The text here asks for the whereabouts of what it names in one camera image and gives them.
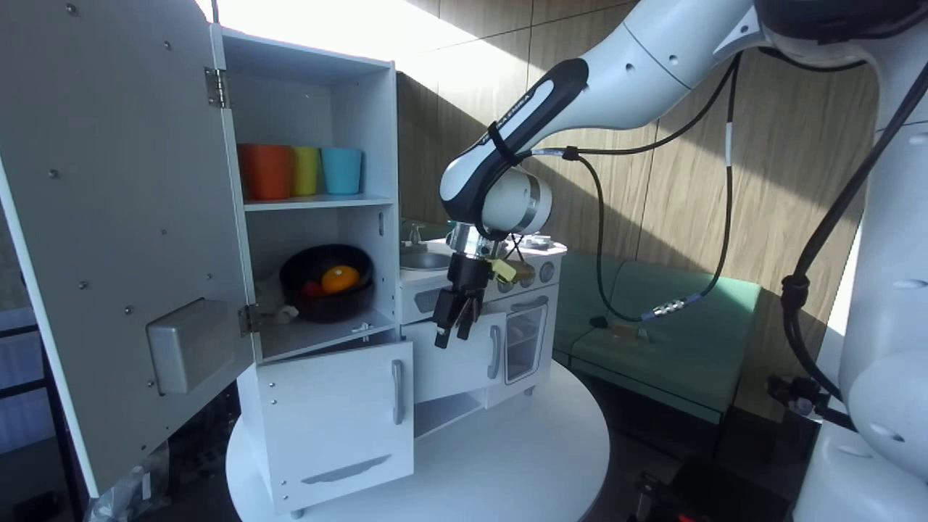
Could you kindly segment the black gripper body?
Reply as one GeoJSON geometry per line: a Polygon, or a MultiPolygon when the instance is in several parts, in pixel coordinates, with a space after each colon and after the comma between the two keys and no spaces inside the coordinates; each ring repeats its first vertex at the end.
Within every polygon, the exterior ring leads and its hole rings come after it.
{"type": "Polygon", "coordinates": [[[470,223],[455,223],[446,243],[453,248],[446,287],[437,293],[437,306],[433,311],[437,349],[446,349],[453,336],[470,336],[473,322],[481,316],[492,253],[492,240],[470,223]]]}

